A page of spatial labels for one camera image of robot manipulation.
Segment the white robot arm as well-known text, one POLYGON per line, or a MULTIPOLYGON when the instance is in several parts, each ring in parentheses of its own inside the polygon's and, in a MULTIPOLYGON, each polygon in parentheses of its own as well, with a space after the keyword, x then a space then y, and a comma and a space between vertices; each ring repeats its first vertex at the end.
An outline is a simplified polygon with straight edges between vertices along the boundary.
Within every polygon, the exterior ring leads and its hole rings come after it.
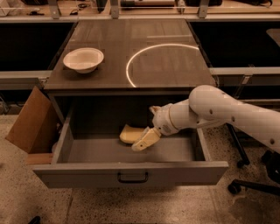
POLYGON ((161 136, 184 129, 199 129, 228 123, 258 142, 280 152, 280 113, 238 101, 217 87, 196 87, 189 98, 163 107, 152 106, 153 127, 146 128, 132 144, 133 151, 142 151, 161 136))

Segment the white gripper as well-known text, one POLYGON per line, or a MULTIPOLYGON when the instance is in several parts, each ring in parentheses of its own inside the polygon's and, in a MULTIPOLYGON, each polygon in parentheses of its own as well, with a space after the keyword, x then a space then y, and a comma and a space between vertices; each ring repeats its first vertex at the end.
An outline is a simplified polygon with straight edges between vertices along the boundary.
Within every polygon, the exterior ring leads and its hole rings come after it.
POLYGON ((152 123, 155 128, 147 127, 141 136, 132 144, 133 151, 143 151, 160 140, 161 134, 169 136, 175 133, 170 118, 171 104, 163 107, 150 106, 149 110, 153 114, 152 123))

